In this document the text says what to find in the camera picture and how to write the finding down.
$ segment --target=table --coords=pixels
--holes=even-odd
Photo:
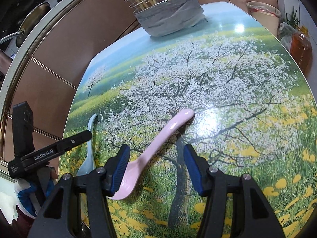
[[[315,100],[289,53],[260,23],[230,3],[202,7],[206,20],[192,28],[161,38],[140,28],[96,55],[64,136],[86,129],[97,113],[96,165],[122,143],[135,160],[168,119],[192,108],[194,120],[161,148],[133,194],[108,200],[117,235],[196,235],[205,200],[193,190],[182,156],[191,143],[223,172],[250,173],[293,237],[317,202]],[[59,176],[75,175],[86,153],[82,145],[63,155]],[[84,221],[86,214],[83,203]],[[228,211],[223,238],[230,226]]]

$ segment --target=tree trunk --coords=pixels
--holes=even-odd
[[[91,87],[90,87],[90,89],[89,89],[88,97],[89,97],[89,95],[90,95],[90,91],[91,91],[92,88],[93,88],[93,86],[91,85]]]
[[[176,193],[168,216],[168,227],[175,229],[188,224],[188,203],[189,203],[189,176],[183,157],[184,141],[179,137],[176,141],[177,163],[176,166]]]

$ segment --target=hand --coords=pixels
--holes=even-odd
[[[54,186],[56,184],[56,179],[58,177],[57,177],[55,168],[50,168],[50,167],[41,168],[41,173],[43,172],[47,172],[50,174],[49,182],[47,184],[46,191],[44,192],[44,195],[47,198],[49,194],[52,192],[52,190],[54,189]],[[17,206],[25,215],[33,219],[36,218],[37,213],[35,211],[34,204],[32,203],[30,199],[30,194],[34,193],[36,189],[37,189],[37,186],[34,183],[28,182],[22,178],[19,179],[14,184],[14,191],[18,197]]]

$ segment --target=blue glove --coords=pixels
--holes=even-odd
[[[46,172],[48,174],[48,176],[39,176],[39,172],[38,172],[38,176],[40,179],[40,183],[42,183],[41,179],[48,179],[48,181],[46,181],[46,184],[44,185],[44,186],[46,186],[44,194],[45,194],[45,197],[47,198],[49,196],[49,194],[52,192],[52,190],[54,189],[56,181],[51,178],[51,176],[52,176],[52,174],[50,173],[51,168],[49,168],[49,169],[42,168],[41,174],[44,175],[43,174],[44,172]],[[33,195],[33,193],[36,191],[36,189],[37,189],[37,186],[35,184],[33,184],[32,182],[28,182],[22,178],[19,179],[14,184],[14,191],[17,194],[17,198],[18,198],[17,206],[25,215],[27,215],[28,217],[33,218],[33,219],[36,218],[37,211],[39,209],[39,204],[36,200],[34,200],[35,195]]]

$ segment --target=spoon handle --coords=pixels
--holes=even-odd
[[[139,170],[143,170],[145,165],[150,161],[150,159],[156,154],[159,148],[164,144],[165,141],[169,139],[170,136],[187,121],[189,121],[194,116],[194,111],[192,109],[183,109],[159,132],[159,134],[154,138],[147,149],[138,157]]]
[[[93,116],[89,119],[89,122],[88,122],[87,129],[91,133],[93,133],[94,122],[95,122],[96,117],[97,117],[97,114],[96,113],[93,114]],[[87,158],[89,158],[92,161],[93,168],[95,169],[96,165],[95,165],[95,160],[94,160],[94,155],[93,155],[92,139],[87,142]]]

